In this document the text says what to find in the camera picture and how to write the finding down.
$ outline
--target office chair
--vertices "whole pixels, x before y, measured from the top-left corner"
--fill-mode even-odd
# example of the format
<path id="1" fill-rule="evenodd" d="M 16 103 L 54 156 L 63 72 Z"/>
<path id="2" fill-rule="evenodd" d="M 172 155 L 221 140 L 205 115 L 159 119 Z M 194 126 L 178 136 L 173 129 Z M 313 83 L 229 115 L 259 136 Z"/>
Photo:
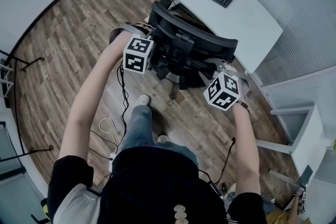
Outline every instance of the office chair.
<path id="1" fill-rule="evenodd" d="M 150 35 L 156 47 L 151 66 L 160 80 L 171 80 L 181 90 L 204 87 L 199 71 L 212 79 L 217 70 L 215 64 L 204 60 L 219 58 L 232 62 L 238 40 L 218 37 L 208 29 L 171 14 L 170 5 L 170 0 L 155 1 L 152 5 L 149 24 L 156 29 Z"/>

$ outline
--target wristband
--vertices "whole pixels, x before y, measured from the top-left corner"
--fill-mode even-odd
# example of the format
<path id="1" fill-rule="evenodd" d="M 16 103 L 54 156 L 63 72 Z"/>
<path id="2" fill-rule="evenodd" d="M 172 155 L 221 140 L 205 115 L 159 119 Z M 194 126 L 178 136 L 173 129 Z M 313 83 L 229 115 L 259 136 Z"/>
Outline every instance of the wristband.
<path id="1" fill-rule="evenodd" d="M 248 113 L 250 113 L 250 108 L 248 107 L 246 103 L 238 101 L 237 104 L 240 104 L 244 109 L 248 111 Z"/>

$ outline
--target wooden floor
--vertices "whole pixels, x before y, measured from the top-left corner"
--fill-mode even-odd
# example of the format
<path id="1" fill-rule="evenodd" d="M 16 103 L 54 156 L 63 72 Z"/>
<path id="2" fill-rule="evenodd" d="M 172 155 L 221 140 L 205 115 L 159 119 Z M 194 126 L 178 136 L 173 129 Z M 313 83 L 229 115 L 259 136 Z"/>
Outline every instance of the wooden floor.
<path id="1" fill-rule="evenodd" d="M 45 57 L 17 74 L 17 106 L 19 127 L 28 148 L 44 148 L 52 144 L 52 152 L 32 155 L 44 179 L 49 182 L 53 163 L 58 157 L 71 104 L 85 78 L 108 45 L 109 32 L 125 22 L 143 21 L 150 13 L 154 0 L 61 0 L 43 16 L 24 39 L 16 56 L 27 61 Z M 125 73 L 125 83 L 130 94 L 130 116 L 135 100 L 141 94 L 152 97 L 155 125 L 177 144 L 189 147 L 198 157 L 200 169 L 207 171 L 217 181 L 226 155 L 235 135 L 233 116 L 210 107 L 203 98 L 202 89 L 179 91 L 171 101 L 169 81 L 159 81 L 153 73 L 144 76 Z M 269 114 L 264 97 L 255 87 L 249 98 L 251 120 L 257 138 L 285 143 L 278 122 Z M 116 68 L 110 75 L 99 104 L 92 129 L 106 139 L 108 134 L 99 131 L 103 118 L 113 119 L 118 133 L 123 133 L 120 115 L 123 111 L 121 88 L 116 78 Z M 113 132 L 111 124 L 102 126 Z M 90 146 L 104 156 L 114 150 L 91 134 Z M 259 149 L 260 182 L 262 193 L 290 191 L 290 187 L 268 175 L 274 169 L 297 177 L 290 156 Z M 94 167 L 94 183 L 98 184 L 109 172 L 108 161 L 90 151 L 88 162 Z M 223 176 L 228 187 L 236 180 L 235 147 Z"/>

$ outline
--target button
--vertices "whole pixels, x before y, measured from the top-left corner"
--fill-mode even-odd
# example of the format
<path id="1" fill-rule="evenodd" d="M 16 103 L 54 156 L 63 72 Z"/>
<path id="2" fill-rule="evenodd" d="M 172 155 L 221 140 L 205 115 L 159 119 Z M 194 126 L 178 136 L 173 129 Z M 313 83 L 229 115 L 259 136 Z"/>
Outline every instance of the button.
<path id="1" fill-rule="evenodd" d="M 175 214 L 175 218 L 176 219 L 179 219 L 179 218 L 186 218 L 187 217 L 187 214 L 185 213 L 185 212 L 177 212 L 176 214 Z"/>
<path id="2" fill-rule="evenodd" d="M 180 212 L 180 211 L 184 212 L 185 207 L 183 205 L 177 205 L 177 206 L 174 207 L 174 211 L 175 212 Z"/>
<path id="3" fill-rule="evenodd" d="M 175 224 L 188 224 L 189 221 L 186 220 L 185 218 L 179 218 L 175 221 Z"/>

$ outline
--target shoe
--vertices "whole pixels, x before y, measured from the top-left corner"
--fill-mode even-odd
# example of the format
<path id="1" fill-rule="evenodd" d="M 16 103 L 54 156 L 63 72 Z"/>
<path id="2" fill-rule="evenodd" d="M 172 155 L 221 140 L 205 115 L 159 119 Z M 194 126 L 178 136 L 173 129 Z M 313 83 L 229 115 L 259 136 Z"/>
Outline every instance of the shoe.
<path id="1" fill-rule="evenodd" d="M 169 137 L 166 135 L 160 135 L 157 139 L 158 139 L 158 143 L 162 143 L 162 144 L 170 141 Z"/>
<path id="2" fill-rule="evenodd" d="M 151 101 L 151 98 L 148 95 L 143 94 L 136 101 L 136 106 L 138 106 L 138 105 L 149 105 L 150 101 Z"/>

